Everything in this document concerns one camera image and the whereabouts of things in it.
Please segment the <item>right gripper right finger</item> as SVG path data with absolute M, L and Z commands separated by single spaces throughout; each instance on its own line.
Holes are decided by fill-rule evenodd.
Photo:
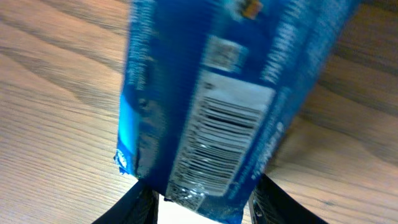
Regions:
M 248 200 L 252 224 L 327 224 L 265 174 Z

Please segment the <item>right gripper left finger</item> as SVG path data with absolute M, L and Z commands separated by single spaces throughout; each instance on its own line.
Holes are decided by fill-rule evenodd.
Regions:
M 93 224 L 157 224 L 159 194 L 141 181 Z

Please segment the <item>blue Oreo cookie pack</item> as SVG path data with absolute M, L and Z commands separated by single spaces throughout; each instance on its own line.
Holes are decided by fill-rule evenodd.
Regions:
M 119 170 L 206 218 L 240 223 L 357 5 L 131 1 Z

